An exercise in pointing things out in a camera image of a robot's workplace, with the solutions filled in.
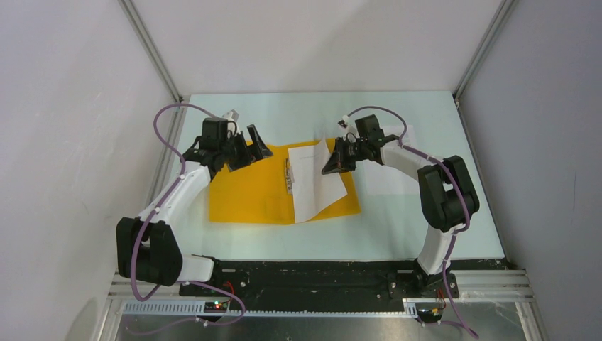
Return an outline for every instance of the black mounting base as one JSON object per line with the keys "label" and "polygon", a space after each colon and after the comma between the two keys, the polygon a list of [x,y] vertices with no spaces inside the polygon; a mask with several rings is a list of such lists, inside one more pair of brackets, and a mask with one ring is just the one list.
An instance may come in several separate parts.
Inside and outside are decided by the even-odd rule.
{"label": "black mounting base", "polygon": [[[454,261],[455,269],[507,269],[506,261]],[[415,261],[215,261],[209,284],[234,287],[248,310],[311,312],[403,311],[404,298],[436,298],[442,277],[417,286]],[[447,274],[454,298],[456,277]],[[181,296],[221,297],[198,286],[181,286]]]}

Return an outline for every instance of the white wall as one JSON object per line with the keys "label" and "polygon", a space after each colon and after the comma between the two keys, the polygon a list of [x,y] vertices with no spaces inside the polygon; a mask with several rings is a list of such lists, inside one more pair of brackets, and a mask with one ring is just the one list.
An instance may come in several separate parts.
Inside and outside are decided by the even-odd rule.
{"label": "white wall", "polygon": [[0,340],[86,340],[170,96],[115,0],[4,0],[0,45]]}
{"label": "white wall", "polygon": [[135,3],[197,94],[454,90],[500,0]]}
{"label": "white wall", "polygon": [[507,255],[553,340],[602,332],[601,13],[521,1],[461,99]]}

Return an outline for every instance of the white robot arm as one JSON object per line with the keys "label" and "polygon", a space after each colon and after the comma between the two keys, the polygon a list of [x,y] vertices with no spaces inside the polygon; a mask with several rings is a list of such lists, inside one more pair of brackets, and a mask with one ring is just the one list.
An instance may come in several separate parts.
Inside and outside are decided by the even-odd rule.
{"label": "white robot arm", "polygon": [[[133,255],[136,255],[135,275],[140,281],[171,286],[176,282],[205,282],[211,278],[213,259],[183,254],[180,250],[178,230],[184,215],[226,164],[234,171],[273,155],[254,125],[247,127],[253,141],[247,146],[236,125],[237,118],[238,114],[232,110],[222,118],[205,119],[202,135],[182,156],[185,167],[184,172],[177,175],[179,181],[170,182],[136,218],[124,217],[119,221],[116,235],[121,276],[131,277]],[[137,243],[143,227],[141,240],[144,243]]]}
{"label": "white robot arm", "polygon": [[[464,209],[458,195],[454,190],[444,189],[443,184],[450,183],[446,173],[440,166],[431,165],[423,157],[400,148],[397,144],[387,144],[398,140],[399,136],[385,136],[376,116],[356,120],[359,136],[347,124],[347,119],[339,122],[346,128],[346,134],[345,137],[336,139],[333,153],[322,173],[353,171],[357,161],[370,160],[396,168],[416,180],[420,187],[422,213],[429,226],[425,244],[415,260],[415,273],[421,287],[440,280],[446,272],[444,270],[447,270],[442,268],[442,260],[449,249],[452,235],[465,223]],[[459,156],[452,156],[445,158],[443,164],[459,185],[466,209],[472,215],[478,211],[479,202],[464,160]]]}

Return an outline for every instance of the white table surface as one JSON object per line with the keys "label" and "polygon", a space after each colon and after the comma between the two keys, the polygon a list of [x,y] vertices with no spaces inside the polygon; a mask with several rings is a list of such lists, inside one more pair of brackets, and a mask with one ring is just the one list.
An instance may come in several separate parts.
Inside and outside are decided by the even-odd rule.
{"label": "white table surface", "polygon": [[[504,253],[487,205],[483,186],[464,135],[458,112],[448,91],[326,92],[286,94],[193,95],[191,104],[221,116],[230,109],[239,114],[239,126],[255,124],[267,144],[295,142],[340,135],[337,122],[357,107],[378,105],[401,114],[414,126],[418,147],[426,153],[465,161],[481,201],[471,229],[462,233],[452,258],[502,258]],[[399,121],[385,113],[366,110],[353,119],[375,113],[381,125]],[[205,115],[188,109],[179,151],[201,134]],[[175,163],[172,174],[179,169]],[[178,234],[183,252],[238,260],[386,260],[414,259],[427,233],[419,195],[369,195],[362,167],[354,171],[361,214],[293,225],[209,222],[205,190],[191,206]]]}

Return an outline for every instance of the metal floor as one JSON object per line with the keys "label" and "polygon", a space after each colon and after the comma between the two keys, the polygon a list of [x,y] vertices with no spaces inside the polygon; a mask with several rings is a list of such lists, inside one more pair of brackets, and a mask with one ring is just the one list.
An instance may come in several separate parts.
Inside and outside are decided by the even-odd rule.
{"label": "metal floor", "polygon": [[[458,304],[469,326],[480,340],[528,340],[514,303]],[[126,330],[160,328],[182,316],[124,315],[117,340],[472,340],[468,333],[447,325],[424,328],[412,318],[243,318],[229,326],[203,327],[183,323],[154,335],[137,337]],[[456,320],[451,308],[444,320]]]}

